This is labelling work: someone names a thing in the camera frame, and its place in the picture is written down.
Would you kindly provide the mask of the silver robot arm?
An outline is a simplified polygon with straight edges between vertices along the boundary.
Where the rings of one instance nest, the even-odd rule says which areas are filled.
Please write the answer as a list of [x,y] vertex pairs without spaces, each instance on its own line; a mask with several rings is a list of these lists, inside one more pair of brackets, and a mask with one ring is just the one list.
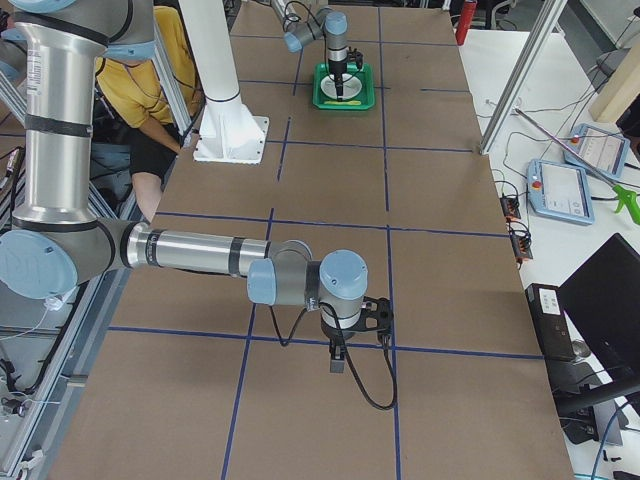
[[347,73],[349,49],[346,15],[330,7],[313,13],[301,1],[268,1],[280,21],[283,40],[291,53],[301,51],[316,40],[325,41],[327,72],[333,81],[336,98],[344,99],[344,79]]
[[152,60],[164,46],[148,1],[18,1],[27,44],[25,190],[1,238],[1,279],[17,294],[63,295],[109,271],[154,266],[242,278],[249,299],[318,312],[330,369],[352,363],[367,328],[367,266],[355,252],[315,260],[299,240],[177,232],[122,219],[90,180],[98,59]]

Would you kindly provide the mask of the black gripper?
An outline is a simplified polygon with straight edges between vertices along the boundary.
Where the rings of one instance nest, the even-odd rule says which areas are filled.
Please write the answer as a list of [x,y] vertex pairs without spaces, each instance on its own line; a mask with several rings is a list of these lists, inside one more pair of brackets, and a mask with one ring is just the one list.
[[343,75],[347,72],[347,60],[328,60],[328,75],[335,83],[335,95],[338,101],[343,100]]
[[352,338],[356,333],[366,330],[366,322],[362,319],[356,321],[348,327],[342,326],[338,329],[335,321],[327,321],[321,319],[321,330],[329,340],[330,365],[329,372],[332,374],[342,374],[345,369],[346,354],[344,345],[346,341]]

